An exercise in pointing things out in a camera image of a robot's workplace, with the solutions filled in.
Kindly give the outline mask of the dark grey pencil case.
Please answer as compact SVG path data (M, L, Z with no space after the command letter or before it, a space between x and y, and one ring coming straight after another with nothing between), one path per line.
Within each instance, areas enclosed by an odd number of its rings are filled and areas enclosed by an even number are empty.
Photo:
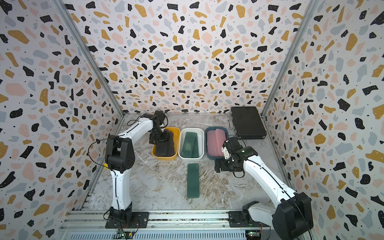
M156 157L171 157L175 154L174 141L160 142L156 145Z

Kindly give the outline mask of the pink pencil case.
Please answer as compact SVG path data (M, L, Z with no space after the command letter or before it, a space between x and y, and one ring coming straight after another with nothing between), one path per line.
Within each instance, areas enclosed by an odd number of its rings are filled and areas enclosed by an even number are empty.
M212 157L223 157L223 144L227 139L226 132L222 129L207 132L207 153Z

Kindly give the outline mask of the light green pencil case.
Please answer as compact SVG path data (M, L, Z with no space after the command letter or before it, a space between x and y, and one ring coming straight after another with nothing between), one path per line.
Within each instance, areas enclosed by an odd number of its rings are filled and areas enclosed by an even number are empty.
M199 157L198 134L186 132L181 157L195 159Z

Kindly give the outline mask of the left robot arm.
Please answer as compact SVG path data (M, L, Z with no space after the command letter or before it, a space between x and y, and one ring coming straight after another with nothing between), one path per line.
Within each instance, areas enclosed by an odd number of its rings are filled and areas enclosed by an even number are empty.
M164 111L154 114L143 114L133 121L132 126L117 136L107 139L105 163L113 178L113 202L109 210L109 218L130 226L134 217L129 191L131 168L135 163L135 143L149 133L149 143L156 147L156 156L168 157L175 154L174 134L166 130L167 116Z

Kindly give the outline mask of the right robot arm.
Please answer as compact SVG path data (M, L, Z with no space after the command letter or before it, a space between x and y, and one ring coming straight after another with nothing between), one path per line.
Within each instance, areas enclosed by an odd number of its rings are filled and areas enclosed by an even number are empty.
M274 228L282 240L294 240L304 233L310 233L314 221L308 195L297 193L286 185L252 147L243 147L236 137L224 141L222 152L223 158L215 160L216 172L249 174L273 203L273 207L268 207L253 201L244 205L241 211L230 211L232 228L268 226Z

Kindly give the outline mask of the yellow storage box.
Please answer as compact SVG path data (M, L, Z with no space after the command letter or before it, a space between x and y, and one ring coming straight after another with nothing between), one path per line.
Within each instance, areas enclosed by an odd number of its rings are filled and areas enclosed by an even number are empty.
M169 130L170 132L172 132L174 134L173 140L174 140L174 151L175 151L175 154L172 155L172 156L169 156L169 157L158 157L158 156L155 155L157 146L153 145L152 155L156 159L158 159L159 161L173 161L173 160L175 160L178 157L179 143L180 143L180 139L181 139L181 130L179 128L176 128L176 127L166 127L165 129Z

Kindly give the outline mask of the green pencil case middle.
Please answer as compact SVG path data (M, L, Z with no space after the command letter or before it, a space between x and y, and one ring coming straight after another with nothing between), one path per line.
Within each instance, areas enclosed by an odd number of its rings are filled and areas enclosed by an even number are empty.
M188 164L187 198L197 199L199 197L200 197L199 164Z

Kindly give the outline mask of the dark teal storage box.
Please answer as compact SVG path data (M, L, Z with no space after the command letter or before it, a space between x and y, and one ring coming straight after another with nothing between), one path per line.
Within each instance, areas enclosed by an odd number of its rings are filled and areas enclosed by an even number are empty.
M213 126L213 127L208 127L206 130L205 130L205 137L206 137L206 140L205 140L205 145L206 145L206 152L207 152L207 132L210 131L210 130L215 130L215 129L222 129L226 132L226 136L228 137L229 136L229 132L226 128L224 127L219 127L219 126ZM218 158L221 158L221 157L212 157L210 155L208 155L207 153L207 156L210 160L215 160L215 159L218 159Z

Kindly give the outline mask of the white storage box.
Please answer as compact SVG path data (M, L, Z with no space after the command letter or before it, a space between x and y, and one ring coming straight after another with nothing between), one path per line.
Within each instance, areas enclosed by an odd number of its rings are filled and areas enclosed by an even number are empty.
M184 158L182 156L182 150L185 143L186 133L196 133L197 134L197 145L199 149L199 155L196 158ZM203 129L200 128L184 128L181 130L180 133L180 142L179 142L179 149L178 149L178 155L183 161L200 161L204 154L205 154L205 132Z

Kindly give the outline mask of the black briefcase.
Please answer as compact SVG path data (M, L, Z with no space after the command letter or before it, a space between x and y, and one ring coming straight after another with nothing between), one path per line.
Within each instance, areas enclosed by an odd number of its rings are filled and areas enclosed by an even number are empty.
M262 140L267 131L256 107L231 107L229 129L242 140Z

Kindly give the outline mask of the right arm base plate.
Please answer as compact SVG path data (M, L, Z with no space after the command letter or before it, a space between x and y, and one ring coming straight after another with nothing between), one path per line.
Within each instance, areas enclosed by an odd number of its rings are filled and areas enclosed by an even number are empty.
M254 228L260 227L261 225L270 227L270 225L265 222L253 220L251 215L246 210L229 211L228 221L231 228Z

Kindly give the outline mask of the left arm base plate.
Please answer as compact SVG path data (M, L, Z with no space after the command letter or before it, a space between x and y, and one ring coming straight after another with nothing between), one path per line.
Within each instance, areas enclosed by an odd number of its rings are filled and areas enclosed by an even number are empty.
M148 225L149 212L132 212L130 220L119 220L114 217L108 217L105 224L106 229L146 229Z

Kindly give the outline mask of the aluminium rail frame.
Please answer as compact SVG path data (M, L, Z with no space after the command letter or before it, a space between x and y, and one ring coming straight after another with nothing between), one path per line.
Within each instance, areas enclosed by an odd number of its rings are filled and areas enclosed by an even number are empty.
M71 211L59 230L60 240L278 240L272 227L231 228L229 211L144 210L146 229L106 229L105 211Z

